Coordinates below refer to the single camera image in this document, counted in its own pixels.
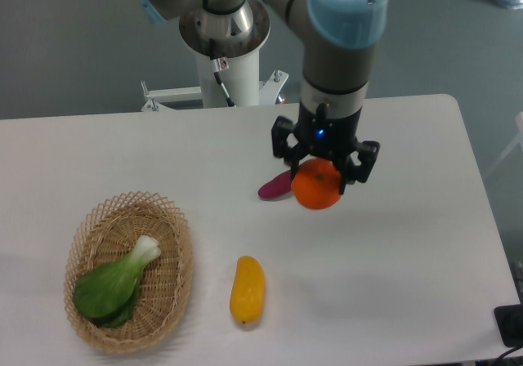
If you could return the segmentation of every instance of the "woven basket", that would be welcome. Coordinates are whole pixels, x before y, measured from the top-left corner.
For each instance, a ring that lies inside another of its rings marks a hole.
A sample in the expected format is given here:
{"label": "woven basket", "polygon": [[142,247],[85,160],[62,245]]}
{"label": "woven basket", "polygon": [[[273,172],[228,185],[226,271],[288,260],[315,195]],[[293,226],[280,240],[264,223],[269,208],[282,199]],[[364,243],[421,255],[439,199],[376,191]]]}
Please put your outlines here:
{"label": "woven basket", "polygon": [[[77,279],[129,253],[141,235],[159,241],[161,255],[144,270],[132,319],[117,328],[98,328],[73,304]],[[74,236],[65,274],[65,311],[76,333],[107,353],[152,346],[176,327],[190,294],[192,246],[187,220],[158,194],[129,193],[93,209]]]}

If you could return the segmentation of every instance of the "cable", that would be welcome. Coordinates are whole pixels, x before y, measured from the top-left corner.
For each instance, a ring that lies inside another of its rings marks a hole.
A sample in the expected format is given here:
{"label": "cable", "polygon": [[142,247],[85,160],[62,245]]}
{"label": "cable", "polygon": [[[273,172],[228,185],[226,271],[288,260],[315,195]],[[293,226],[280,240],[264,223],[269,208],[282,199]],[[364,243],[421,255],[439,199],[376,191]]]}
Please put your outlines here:
{"label": "cable", "polygon": [[503,358],[505,358],[507,355],[510,355],[512,352],[516,352],[518,350],[520,350],[521,348],[523,348],[523,346],[518,346],[518,347],[513,347],[511,348],[510,350],[506,351],[506,352],[503,352],[495,361],[494,363],[492,364],[492,366],[501,366],[501,361],[503,360]]}
{"label": "cable", "polygon": [[[214,41],[214,39],[209,39],[209,53],[210,53],[210,58],[212,61],[214,61],[217,58],[216,54],[215,54],[215,46],[216,46],[216,42]],[[226,85],[221,80],[219,71],[214,72],[214,79],[216,80],[216,83],[218,84],[218,86],[221,87],[221,90],[223,91],[223,94],[226,97],[227,105],[229,107],[236,107],[236,103],[234,103],[233,100],[230,98]]]}

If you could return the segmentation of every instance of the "bok choy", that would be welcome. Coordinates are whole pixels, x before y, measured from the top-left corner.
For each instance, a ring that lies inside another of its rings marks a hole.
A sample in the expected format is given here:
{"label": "bok choy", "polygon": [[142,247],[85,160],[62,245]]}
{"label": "bok choy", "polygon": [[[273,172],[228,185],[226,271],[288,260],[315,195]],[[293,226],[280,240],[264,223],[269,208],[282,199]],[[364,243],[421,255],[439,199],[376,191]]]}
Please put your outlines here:
{"label": "bok choy", "polygon": [[78,312],[110,328],[130,319],[143,270],[160,255],[158,245],[156,239],[142,235],[127,255],[80,277],[73,294]]}

